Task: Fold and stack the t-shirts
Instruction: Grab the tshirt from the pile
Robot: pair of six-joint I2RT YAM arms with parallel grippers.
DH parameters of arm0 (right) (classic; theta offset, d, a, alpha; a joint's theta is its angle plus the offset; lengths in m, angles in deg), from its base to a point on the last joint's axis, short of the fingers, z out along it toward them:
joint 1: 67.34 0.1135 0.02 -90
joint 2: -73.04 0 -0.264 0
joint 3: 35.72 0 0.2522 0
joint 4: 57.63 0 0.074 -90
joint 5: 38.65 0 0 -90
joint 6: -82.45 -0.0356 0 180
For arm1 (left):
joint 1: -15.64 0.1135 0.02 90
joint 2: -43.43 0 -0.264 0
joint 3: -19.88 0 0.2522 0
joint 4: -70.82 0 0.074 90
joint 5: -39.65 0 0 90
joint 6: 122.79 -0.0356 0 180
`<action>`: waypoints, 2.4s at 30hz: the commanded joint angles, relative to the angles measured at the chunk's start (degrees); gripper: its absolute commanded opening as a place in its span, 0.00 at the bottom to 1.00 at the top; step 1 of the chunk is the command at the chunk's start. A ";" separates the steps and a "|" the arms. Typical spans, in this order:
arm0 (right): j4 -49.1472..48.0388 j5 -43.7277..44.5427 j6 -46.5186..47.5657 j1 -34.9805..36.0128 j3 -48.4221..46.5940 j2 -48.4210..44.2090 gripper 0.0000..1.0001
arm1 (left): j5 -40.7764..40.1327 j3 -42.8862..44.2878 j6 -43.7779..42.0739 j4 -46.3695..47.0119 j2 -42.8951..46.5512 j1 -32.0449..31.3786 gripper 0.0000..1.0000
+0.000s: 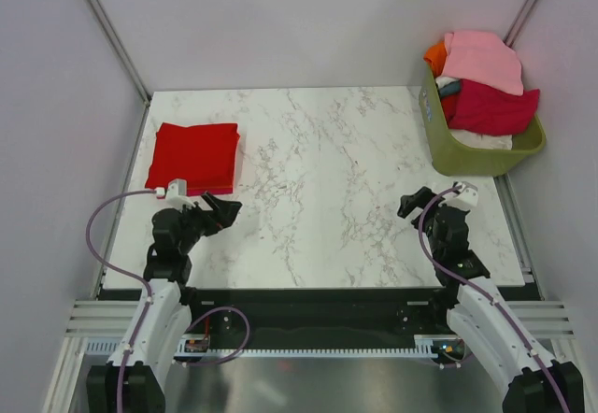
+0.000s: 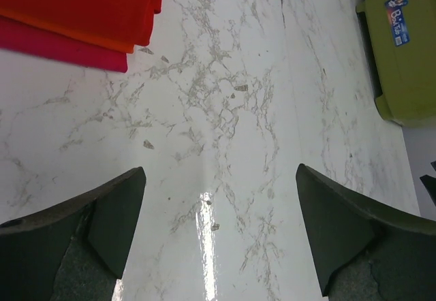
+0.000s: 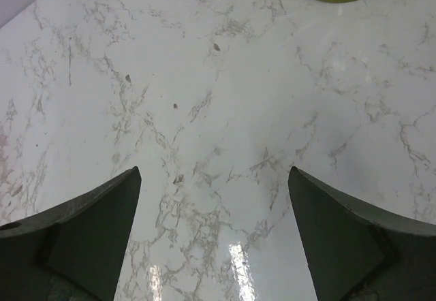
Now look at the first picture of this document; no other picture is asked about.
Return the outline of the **pink t-shirt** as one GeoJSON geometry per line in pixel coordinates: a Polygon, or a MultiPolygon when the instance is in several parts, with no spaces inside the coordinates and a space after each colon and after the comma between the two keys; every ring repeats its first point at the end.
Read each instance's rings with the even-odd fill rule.
{"type": "Polygon", "coordinates": [[[442,77],[467,79],[503,93],[523,95],[522,66],[515,51],[495,33],[458,30],[446,33],[442,77]]]}

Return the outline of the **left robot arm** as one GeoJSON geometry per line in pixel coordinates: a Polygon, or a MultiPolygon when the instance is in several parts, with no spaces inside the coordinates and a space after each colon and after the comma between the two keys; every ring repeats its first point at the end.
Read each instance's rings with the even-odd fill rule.
{"type": "Polygon", "coordinates": [[[143,286],[135,314],[120,344],[103,365],[91,367],[86,378],[91,412],[163,412],[164,386],[180,339],[197,331],[220,307],[204,308],[184,300],[192,263],[189,253],[200,238],[231,227],[242,207],[206,192],[201,208],[175,187],[142,190],[163,198],[168,207],[151,219],[153,242],[142,276],[106,259],[101,264],[143,286]]]}

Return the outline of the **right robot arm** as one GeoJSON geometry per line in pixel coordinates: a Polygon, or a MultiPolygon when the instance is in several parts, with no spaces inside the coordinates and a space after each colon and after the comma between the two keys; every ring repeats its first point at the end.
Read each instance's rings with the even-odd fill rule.
{"type": "Polygon", "coordinates": [[[477,201],[477,189],[464,182],[439,193],[423,186],[400,199],[398,217],[420,211],[412,224],[442,286],[427,311],[430,325],[463,341],[502,394],[504,412],[584,411],[581,372],[524,327],[470,248],[466,217],[477,201]]]}

